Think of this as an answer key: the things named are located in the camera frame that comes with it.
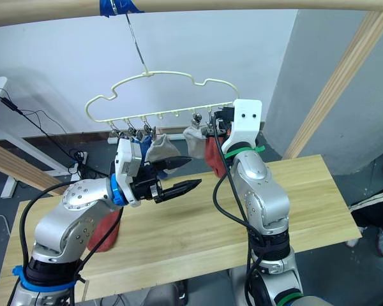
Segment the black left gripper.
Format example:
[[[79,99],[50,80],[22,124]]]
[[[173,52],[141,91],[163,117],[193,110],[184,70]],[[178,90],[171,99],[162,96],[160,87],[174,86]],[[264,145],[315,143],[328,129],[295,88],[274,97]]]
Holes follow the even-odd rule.
[[[175,170],[191,160],[192,158],[188,156],[172,156],[141,166],[130,184],[135,199],[154,200],[156,203],[161,203],[180,197],[196,188],[202,182],[201,179],[185,180],[168,189],[162,189],[158,177],[160,172]]]

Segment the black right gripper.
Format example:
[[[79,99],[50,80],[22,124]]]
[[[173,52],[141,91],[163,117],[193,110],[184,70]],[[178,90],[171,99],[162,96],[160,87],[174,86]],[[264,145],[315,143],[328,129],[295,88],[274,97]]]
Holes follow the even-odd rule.
[[[206,138],[228,138],[234,121],[234,107],[224,106],[215,111],[206,128]]]

